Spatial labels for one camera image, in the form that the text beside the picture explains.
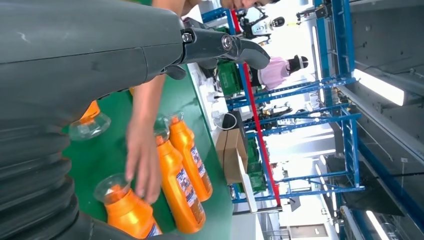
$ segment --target green crate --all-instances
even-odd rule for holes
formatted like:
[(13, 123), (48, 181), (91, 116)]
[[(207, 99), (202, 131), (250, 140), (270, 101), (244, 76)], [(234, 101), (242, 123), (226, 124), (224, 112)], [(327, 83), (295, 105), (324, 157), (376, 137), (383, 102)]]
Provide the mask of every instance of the green crate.
[(247, 162), (258, 163), (259, 162), (259, 150), (256, 143), (247, 145)]
[[(260, 192), (264, 192), (267, 190), (267, 183), (265, 182), (264, 176), (252, 176), (250, 177), (250, 184), (252, 186), (253, 189), (253, 193), (260, 193)], [(244, 194), (245, 193), (245, 189), (243, 188), (243, 184), (241, 183), (237, 183), (235, 185), (235, 187), (237, 188), (239, 193)]]
[(215, 31), (230, 34), (230, 29), (226, 26), (215, 28)]
[(249, 178), (253, 192), (265, 191), (267, 189), (267, 183), (264, 180), (263, 172), (249, 174)]
[(242, 82), (237, 66), (233, 62), (218, 64), (218, 77), (224, 95), (238, 94), (242, 91)]
[(247, 164), (247, 174), (263, 173), (262, 165), (259, 162), (252, 162)]

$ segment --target white wall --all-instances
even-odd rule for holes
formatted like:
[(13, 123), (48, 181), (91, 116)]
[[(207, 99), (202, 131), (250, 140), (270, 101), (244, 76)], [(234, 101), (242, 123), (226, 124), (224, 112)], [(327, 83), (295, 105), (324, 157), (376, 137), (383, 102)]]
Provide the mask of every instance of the white wall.
[(258, 216), (256, 214), (232, 216), (230, 240), (264, 240)]

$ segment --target worker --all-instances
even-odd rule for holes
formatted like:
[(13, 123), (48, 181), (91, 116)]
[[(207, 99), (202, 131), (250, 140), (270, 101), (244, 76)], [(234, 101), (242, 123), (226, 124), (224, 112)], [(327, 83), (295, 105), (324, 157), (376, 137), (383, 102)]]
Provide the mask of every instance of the worker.
[[(202, 0), (153, 0), (152, 6), (167, 9), (179, 16), (188, 12)], [(279, 0), (221, 0), (221, 5), (229, 9), (264, 6)], [(127, 162), (125, 176), (128, 181), (136, 178), (135, 192), (149, 203), (154, 203), (161, 192), (161, 172), (159, 167), (154, 124), (161, 101), (165, 75), (156, 76), (150, 82), (135, 87), (132, 116), (127, 130)]]
[(294, 56), (292, 59), (285, 60), (282, 57), (271, 57), (271, 60), (264, 69), (256, 70), (250, 68), (252, 74), (252, 87), (261, 87), (265, 85), (267, 90), (277, 88), (285, 82), (292, 73), (304, 69), (308, 66), (308, 58), (305, 56)]

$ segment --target clear bottle cap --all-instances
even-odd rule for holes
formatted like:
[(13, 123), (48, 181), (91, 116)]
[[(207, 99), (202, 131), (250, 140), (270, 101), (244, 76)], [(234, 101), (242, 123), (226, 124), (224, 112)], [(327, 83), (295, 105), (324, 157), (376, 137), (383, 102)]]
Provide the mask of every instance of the clear bottle cap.
[(124, 173), (111, 175), (97, 184), (94, 197), (104, 204), (113, 204), (130, 191), (130, 183)]
[(99, 113), (89, 119), (84, 118), (71, 123), (69, 136), (74, 141), (89, 140), (105, 132), (110, 125), (111, 119), (105, 114)]
[(179, 112), (175, 112), (172, 113), (170, 115), (168, 115), (165, 118), (165, 121), (167, 122), (168, 125), (173, 125), (173, 124), (177, 124), (179, 122), (181, 122), (184, 118), (184, 112), (179, 111)]
[(154, 136), (156, 138), (156, 146), (166, 143), (170, 137), (169, 131), (165, 128), (154, 131)]

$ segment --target screw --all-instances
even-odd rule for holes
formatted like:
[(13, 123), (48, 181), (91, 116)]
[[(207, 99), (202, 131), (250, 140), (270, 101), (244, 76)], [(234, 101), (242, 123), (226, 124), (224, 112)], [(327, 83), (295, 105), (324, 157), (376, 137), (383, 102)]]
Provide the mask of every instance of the screw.
[(182, 34), (182, 41), (184, 43), (190, 43), (190, 42), (193, 41), (193, 36), (190, 33), (188, 33), (188, 32), (183, 33)]
[(228, 51), (231, 49), (231, 47), (233, 46), (233, 44), (231, 43), (231, 38), (229, 35), (224, 35), (222, 36), (222, 46), (224, 48), (224, 50)]

